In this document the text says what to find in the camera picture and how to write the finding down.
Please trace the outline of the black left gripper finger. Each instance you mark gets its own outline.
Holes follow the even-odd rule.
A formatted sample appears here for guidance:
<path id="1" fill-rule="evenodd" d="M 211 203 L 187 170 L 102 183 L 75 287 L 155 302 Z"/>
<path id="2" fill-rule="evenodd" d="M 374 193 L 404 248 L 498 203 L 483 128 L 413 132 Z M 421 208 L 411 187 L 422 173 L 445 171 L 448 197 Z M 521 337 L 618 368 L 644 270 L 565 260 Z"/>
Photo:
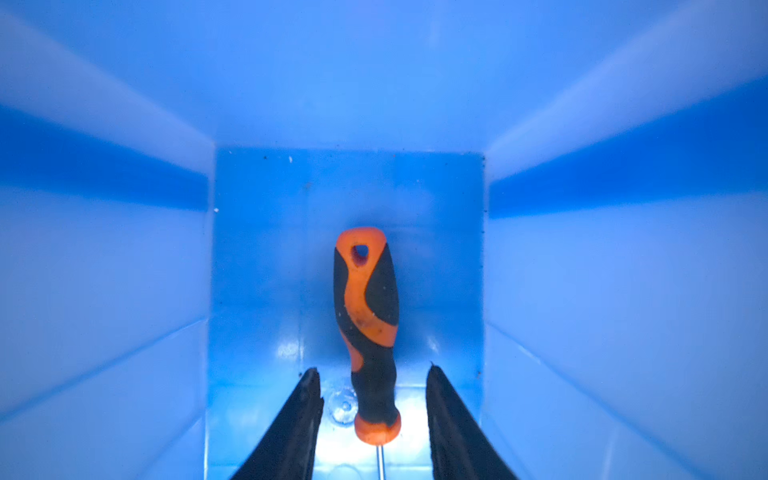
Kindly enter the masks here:
<path id="1" fill-rule="evenodd" d="M 231 479 L 310 480 L 323 410 L 320 375 L 312 367 L 301 376 L 259 444 Z"/>

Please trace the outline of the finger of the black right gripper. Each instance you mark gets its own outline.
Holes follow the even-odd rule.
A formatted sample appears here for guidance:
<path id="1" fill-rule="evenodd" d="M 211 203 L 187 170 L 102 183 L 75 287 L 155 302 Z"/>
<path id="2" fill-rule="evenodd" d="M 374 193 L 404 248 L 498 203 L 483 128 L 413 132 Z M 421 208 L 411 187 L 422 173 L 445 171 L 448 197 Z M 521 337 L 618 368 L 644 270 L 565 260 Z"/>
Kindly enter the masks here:
<path id="1" fill-rule="evenodd" d="M 518 479 L 437 365 L 428 371 L 426 406 L 435 480 Z"/>

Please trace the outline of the orange black screwdriver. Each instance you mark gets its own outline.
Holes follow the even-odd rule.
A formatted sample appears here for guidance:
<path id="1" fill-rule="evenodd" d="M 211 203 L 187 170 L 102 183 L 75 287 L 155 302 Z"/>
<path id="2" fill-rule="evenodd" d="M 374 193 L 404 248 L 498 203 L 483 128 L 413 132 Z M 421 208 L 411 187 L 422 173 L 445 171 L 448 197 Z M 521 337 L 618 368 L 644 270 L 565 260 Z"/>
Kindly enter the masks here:
<path id="1" fill-rule="evenodd" d="M 378 477 L 384 479 L 384 446 L 399 435 L 402 422 L 395 404 L 399 296 L 389 243 L 381 230 L 358 227 L 339 235 L 333 297 L 358 402 L 355 434 L 376 448 Z"/>

